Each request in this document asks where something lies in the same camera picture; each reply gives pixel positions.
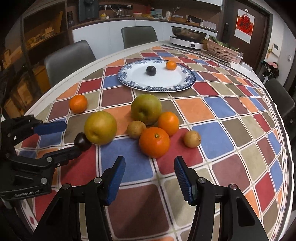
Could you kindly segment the far grey chair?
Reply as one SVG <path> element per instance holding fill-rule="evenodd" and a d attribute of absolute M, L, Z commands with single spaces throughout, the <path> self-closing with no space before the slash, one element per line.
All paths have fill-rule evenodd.
<path fill-rule="evenodd" d="M 151 26 L 125 27 L 121 29 L 124 48 L 157 42 L 158 37 Z"/>

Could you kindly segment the green pear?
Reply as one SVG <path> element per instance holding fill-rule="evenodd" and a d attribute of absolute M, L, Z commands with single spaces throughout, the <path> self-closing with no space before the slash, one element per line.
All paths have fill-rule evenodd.
<path fill-rule="evenodd" d="M 162 104 L 160 100 L 151 94 L 142 94 L 132 102 L 131 116 L 136 121 L 141 121 L 150 126 L 157 122 L 162 113 Z"/>

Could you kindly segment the white induction cooker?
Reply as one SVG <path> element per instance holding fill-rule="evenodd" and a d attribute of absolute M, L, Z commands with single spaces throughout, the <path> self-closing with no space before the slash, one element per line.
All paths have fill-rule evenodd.
<path fill-rule="evenodd" d="M 177 38 L 176 36 L 170 36 L 170 43 L 178 46 L 182 46 L 185 48 L 195 49 L 195 50 L 202 50 L 203 44 L 202 43 L 196 43 L 191 42 L 187 40 L 182 40 Z"/>

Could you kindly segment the colourful checkered tablecloth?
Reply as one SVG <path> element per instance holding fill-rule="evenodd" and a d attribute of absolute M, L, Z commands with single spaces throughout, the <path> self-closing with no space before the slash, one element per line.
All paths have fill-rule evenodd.
<path fill-rule="evenodd" d="M 32 137 L 16 152 L 40 158 L 73 146 L 95 113 L 89 133 L 102 138 L 58 166 L 52 192 L 21 201 L 34 230 L 64 184 L 99 177 L 118 156 L 125 174 L 106 208 L 115 240 L 186 240 L 194 207 L 183 198 L 174 172 L 182 156 L 199 176 L 236 184 L 269 240 L 279 240 L 292 207 L 290 142 L 278 105 L 255 77 L 199 53 L 166 45 L 137 47 L 98 60 L 61 81 L 30 109 L 66 130 Z"/>

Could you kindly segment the dark plum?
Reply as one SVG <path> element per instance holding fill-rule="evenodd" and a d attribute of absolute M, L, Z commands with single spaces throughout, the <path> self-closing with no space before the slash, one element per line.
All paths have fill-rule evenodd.
<path fill-rule="evenodd" d="M 78 147 L 82 152 L 87 151 L 92 146 L 92 143 L 87 139 L 85 133 L 78 133 L 75 140 L 74 146 Z"/>
<path fill-rule="evenodd" d="M 146 73 L 147 73 L 147 75 L 149 75 L 149 76 L 155 76 L 156 75 L 156 73 L 157 73 L 157 69 L 155 68 L 155 66 L 148 66 L 147 68 L 146 68 Z"/>

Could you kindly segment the dark wooden door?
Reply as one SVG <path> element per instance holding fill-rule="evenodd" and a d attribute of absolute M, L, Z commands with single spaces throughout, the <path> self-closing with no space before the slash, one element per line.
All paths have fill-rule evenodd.
<path fill-rule="evenodd" d="M 272 14 L 253 1 L 223 1 L 219 37 L 243 54 L 243 61 L 257 71 L 271 37 Z"/>

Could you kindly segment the large orange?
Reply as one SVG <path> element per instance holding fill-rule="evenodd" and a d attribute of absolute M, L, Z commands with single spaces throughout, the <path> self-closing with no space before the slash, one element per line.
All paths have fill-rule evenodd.
<path fill-rule="evenodd" d="M 169 150 L 170 137 L 163 129 L 151 127 L 142 132 L 138 143 L 142 153 L 151 158 L 159 158 Z"/>

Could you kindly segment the black water dispenser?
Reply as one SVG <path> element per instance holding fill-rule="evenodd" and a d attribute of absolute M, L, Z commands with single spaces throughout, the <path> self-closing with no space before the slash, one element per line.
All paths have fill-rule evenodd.
<path fill-rule="evenodd" d="M 98 0 L 78 1 L 79 22 L 99 18 Z"/>

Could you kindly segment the yellow pear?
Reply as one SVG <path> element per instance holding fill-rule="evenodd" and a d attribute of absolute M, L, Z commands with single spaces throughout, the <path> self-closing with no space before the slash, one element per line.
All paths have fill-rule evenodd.
<path fill-rule="evenodd" d="M 99 146 L 108 144 L 117 132 L 117 122 L 112 114 L 105 111 L 92 113 L 84 125 L 86 138 Z"/>

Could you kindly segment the brown kiwi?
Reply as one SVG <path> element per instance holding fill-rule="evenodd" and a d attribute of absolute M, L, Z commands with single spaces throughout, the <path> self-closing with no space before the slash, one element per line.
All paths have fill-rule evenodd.
<path fill-rule="evenodd" d="M 201 144 L 201 136 L 196 131 L 188 131 L 183 137 L 183 142 L 189 148 L 196 148 Z"/>
<path fill-rule="evenodd" d="M 126 133 L 130 138 L 139 139 L 142 132 L 146 129 L 147 127 L 143 122 L 134 120 L 128 124 Z"/>

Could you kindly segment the blue white porcelain plate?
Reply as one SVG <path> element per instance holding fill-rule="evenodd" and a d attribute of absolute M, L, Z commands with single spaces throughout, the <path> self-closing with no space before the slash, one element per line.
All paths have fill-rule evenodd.
<path fill-rule="evenodd" d="M 157 58 L 133 61 L 121 67 L 117 78 L 130 88 L 146 92 L 178 92 L 195 84 L 196 76 L 192 70 L 178 63 L 175 70 L 168 70 L 166 63 L 166 60 Z M 155 76 L 146 73 L 146 68 L 151 65 L 157 69 Z"/>

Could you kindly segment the red fu poster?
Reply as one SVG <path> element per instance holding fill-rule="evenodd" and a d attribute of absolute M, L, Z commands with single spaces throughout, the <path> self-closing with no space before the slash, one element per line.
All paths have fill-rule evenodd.
<path fill-rule="evenodd" d="M 250 44 L 254 29 L 255 17 L 248 13 L 248 10 L 238 9 L 234 37 Z"/>

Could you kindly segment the small front orange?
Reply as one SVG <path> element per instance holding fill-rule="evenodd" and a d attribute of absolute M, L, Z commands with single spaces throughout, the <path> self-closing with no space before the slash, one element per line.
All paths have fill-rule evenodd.
<path fill-rule="evenodd" d="M 168 69 L 168 70 L 175 70 L 176 68 L 177 68 L 177 63 L 175 63 L 174 61 L 168 61 L 167 63 L 166 63 L 166 68 Z"/>

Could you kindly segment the near grey chair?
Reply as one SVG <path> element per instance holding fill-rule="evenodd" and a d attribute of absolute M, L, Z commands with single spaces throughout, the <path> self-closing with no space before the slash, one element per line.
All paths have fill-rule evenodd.
<path fill-rule="evenodd" d="M 44 60 L 50 87 L 95 60 L 93 51 L 86 40 L 67 45 L 50 54 Z"/>

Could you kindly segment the right side grey chair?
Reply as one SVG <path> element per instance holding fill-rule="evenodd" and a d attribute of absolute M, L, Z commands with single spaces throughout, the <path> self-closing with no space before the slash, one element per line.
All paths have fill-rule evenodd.
<path fill-rule="evenodd" d="M 295 107 L 295 101 L 286 89 L 272 78 L 264 84 L 273 102 L 277 105 L 278 112 L 282 118 L 286 118 Z"/>

